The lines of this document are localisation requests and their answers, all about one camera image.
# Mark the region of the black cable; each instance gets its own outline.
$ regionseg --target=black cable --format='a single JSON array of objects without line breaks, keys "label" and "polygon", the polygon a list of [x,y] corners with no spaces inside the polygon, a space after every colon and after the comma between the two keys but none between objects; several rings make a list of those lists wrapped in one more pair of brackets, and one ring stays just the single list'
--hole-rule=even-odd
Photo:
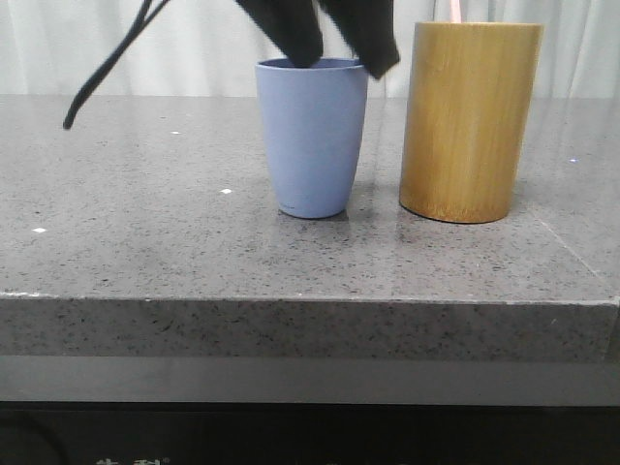
[{"label": "black cable", "polygon": [[67,116],[62,124],[64,129],[71,129],[78,114],[79,109],[92,95],[99,84],[106,78],[109,72],[112,70],[116,62],[125,52],[125,50],[132,44],[132,42],[140,35],[140,33],[148,26],[153,18],[162,11],[162,9],[169,3],[170,0],[162,0],[153,12],[147,16],[150,10],[152,0],[144,0],[142,6],[138,11],[138,15],[132,24],[132,27],[127,32],[125,38],[121,41],[118,47],[110,54],[110,56],[104,61],[104,63],[93,73],[93,75],[84,83],[79,92],[75,96],[74,100],[67,111]]}]

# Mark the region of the granite countertop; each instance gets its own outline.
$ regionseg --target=granite countertop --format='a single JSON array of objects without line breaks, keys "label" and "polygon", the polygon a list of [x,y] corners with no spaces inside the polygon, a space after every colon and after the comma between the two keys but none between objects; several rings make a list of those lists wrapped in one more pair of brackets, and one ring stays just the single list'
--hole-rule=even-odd
[{"label": "granite countertop", "polygon": [[69,102],[0,96],[0,355],[620,357],[617,100],[534,101],[510,215],[467,226],[398,205],[404,100],[319,221],[278,212],[254,99],[96,97],[64,132]]}]

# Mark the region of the cup rim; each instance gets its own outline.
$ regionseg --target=cup rim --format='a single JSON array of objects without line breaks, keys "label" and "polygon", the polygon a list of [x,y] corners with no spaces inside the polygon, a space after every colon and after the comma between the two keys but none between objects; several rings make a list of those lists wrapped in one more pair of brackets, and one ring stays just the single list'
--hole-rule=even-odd
[{"label": "cup rim", "polygon": [[[361,64],[358,58],[340,58],[340,57],[321,57],[317,61],[320,62],[338,62],[340,66],[329,66],[326,68],[296,68],[292,66],[291,60],[287,57],[281,58],[270,58],[268,60],[259,61],[256,64],[257,68],[265,69],[265,70],[277,70],[281,72],[288,73],[325,73],[331,71],[342,71],[342,70],[357,70],[363,68],[364,66]],[[291,66],[278,66],[278,63],[288,63]]]}]

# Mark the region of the wooden cylinder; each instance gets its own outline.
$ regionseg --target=wooden cylinder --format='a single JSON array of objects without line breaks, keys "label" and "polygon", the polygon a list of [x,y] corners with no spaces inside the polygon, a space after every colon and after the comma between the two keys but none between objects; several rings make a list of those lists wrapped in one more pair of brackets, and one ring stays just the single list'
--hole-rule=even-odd
[{"label": "wooden cylinder", "polygon": [[486,223],[510,209],[540,24],[416,24],[400,203]]}]

